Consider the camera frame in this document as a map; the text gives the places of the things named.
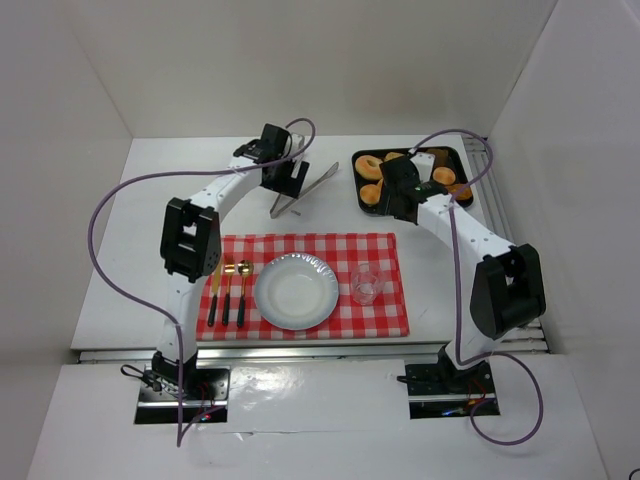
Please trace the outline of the silver metal tongs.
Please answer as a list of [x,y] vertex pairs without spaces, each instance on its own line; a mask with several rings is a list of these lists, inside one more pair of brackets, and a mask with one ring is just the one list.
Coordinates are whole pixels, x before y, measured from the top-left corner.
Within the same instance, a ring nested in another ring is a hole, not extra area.
[[[297,156],[293,161],[304,160],[303,155]],[[278,194],[274,203],[269,210],[269,216],[271,219],[276,219],[287,212],[293,211],[293,206],[304,197],[308,196],[312,191],[319,188],[324,182],[334,176],[339,170],[339,163],[333,163],[318,179],[311,182],[309,185],[302,187],[301,193],[298,198],[291,198],[284,194]]]

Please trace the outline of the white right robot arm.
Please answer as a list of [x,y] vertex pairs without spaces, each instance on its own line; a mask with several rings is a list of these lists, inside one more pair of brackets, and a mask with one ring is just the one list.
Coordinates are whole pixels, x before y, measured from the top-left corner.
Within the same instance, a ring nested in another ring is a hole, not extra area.
[[432,233],[454,259],[454,339],[438,353],[443,378],[456,378],[483,362],[506,334],[546,310],[540,257],[516,246],[470,215],[458,202],[468,184],[425,182],[411,155],[380,165],[389,212]]

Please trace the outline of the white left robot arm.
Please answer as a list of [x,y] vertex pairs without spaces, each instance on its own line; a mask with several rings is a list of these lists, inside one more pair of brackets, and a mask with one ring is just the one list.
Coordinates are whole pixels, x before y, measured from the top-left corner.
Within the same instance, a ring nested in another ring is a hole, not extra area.
[[255,188],[297,194],[308,164],[300,168],[298,178],[292,172],[309,144],[287,127],[266,124],[259,138],[233,152],[223,174],[190,197],[168,202],[160,255],[169,275],[170,318],[152,358],[156,376],[185,392],[197,388],[197,321],[206,280],[222,260],[221,223]]

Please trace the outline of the brown bread piece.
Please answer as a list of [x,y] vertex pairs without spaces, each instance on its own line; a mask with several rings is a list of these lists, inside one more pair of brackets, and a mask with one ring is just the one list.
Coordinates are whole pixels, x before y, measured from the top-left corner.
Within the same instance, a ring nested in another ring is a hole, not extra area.
[[434,167],[446,167],[449,168],[451,166],[451,161],[449,158],[449,151],[447,149],[441,148],[432,148],[430,153],[434,155]]

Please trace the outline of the black bread tray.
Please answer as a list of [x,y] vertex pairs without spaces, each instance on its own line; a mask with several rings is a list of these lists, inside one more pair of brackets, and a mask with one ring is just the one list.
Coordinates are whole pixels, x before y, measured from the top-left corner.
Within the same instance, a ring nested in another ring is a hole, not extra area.
[[[429,180],[434,181],[432,179],[432,172],[435,169],[434,167],[435,157],[433,154],[430,153],[430,150],[432,148],[447,149],[449,151],[449,158],[451,161],[451,166],[449,168],[452,169],[456,174],[455,184],[465,184],[468,181],[468,177],[466,175],[466,171],[461,161],[459,152],[452,147],[444,146],[444,145],[438,145],[436,147],[421,147],[416,153],[416,155],[411,159],[411,161],[414,163],[414,165],[417,167],[419,171],[419,176],[421,181],[422,182],[426,182]],[[385,162],[384,157],[388,152],[399,152],[406,155],[408,151],[409,151],[408,148],[369,149],[369,150],[357,151],[352,155],[351,163],[352,163],[352,170],[353,170],[353,176],[354,176],[354,184],[355,184],[356,193],[358,197],[358,205],[359,205],[359,208],[364,213],[369,215],[374,215],[374,216],[384,216],[379,213],[379,207],[381,206],[380,202],[375,206],[367,206],[359,198],[359,190],[362,186],[366,184],[375,184],[378,182],[380,182],[383,186],[383,179],[379,181],[368,181],[360,177],[354,168],[355,160],[362,155],[372,155],[377,158],[380,158],[383,162]]]

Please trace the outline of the small round bun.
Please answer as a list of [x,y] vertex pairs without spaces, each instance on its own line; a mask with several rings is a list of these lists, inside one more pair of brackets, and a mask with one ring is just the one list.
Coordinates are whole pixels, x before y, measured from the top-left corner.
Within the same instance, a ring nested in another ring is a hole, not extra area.
[[382,193],[382,184],[366,184],[359,190],[360,200],[367,206],[375,206],[380,202]]

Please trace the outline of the square toast slice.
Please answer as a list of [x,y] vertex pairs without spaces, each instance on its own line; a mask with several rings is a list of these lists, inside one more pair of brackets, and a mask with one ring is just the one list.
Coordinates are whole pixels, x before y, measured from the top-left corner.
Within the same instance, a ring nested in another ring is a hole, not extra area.
[[385,162],[388,162],[388,161],[391,161],[391,160],[394,160],[394,159],[397,159],[397,158],[402,158],[402,157],[404,157],[404,154],[403,154],[403,153],[399,153],[399,152],[388,152],[388,153],[386,154],[386,156],[384,157],[384,161],[385,161]]

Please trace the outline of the clear drinking glass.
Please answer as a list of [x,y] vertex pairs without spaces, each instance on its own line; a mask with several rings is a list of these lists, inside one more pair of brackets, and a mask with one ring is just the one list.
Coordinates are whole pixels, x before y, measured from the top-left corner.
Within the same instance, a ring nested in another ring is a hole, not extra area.
[[351,295],[360,305],[371,305],[383,292],[385,283],[385,274],[378,264],[358,264],[351,273]]

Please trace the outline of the white round plate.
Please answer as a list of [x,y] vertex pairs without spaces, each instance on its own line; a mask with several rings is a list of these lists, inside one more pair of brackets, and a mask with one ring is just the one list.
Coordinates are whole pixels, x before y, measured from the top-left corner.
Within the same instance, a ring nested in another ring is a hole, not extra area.
[[254,300],[271,325],[291,331],[319,326],[336,308],[339,282],[328,263],[308,253],[289,253],[260,271]]

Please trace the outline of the red white checkered cloth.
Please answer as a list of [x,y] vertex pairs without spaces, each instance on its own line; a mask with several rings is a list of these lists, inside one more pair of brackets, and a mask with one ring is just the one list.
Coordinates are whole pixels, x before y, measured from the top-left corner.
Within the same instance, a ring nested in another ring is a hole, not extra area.
[[[404,291],[393,233],[305,233],[228,235],[222,240],[223,253],[234,260],[250,260],[255,272],[274,258],[293,252],[314,255],[328,263],[337,276],[340,288],[338,304],[330,317],[311,329],[291,331],[277,328],[259,314],[253,295],[257,277],[247,283],[245,325],[236,326],[241,294],[241,278],[234,275],[231,286],[229,324],[221,322],[224,282],[218,292],[215,323],[207,326],[211,304],[211,280],[202,291],[196,338],[201,342],[245,340],[346,340],[400,338],[410,333]],[[383,292],[371,305],[360,305],[351,295],[351,273],[361,263],[378,264],[386,278]]]

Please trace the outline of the aluminium rail front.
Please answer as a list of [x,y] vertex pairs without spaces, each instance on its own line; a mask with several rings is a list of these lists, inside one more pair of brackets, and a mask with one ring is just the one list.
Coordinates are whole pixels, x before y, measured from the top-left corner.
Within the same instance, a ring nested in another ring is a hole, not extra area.
[[[220,361],[298,361],[386,357],[419,357],[436,355],[440,343],[391,343],[391,344],[347,344],[310,346],[266,346],[266,347],[201,347],[198,352],[200,362]],[[143,350],[88,350],[79,354],[81,364],[146,362],[153,352]]]

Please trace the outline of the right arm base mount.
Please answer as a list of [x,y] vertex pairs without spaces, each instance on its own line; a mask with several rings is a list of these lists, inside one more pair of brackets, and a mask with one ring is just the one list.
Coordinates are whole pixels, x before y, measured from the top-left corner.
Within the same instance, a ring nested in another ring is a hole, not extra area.
[[396,380],[406,387],[412,420],[500,414],[496,388],[487,361],[456,370],[444,354],[435,363],[406,364]]

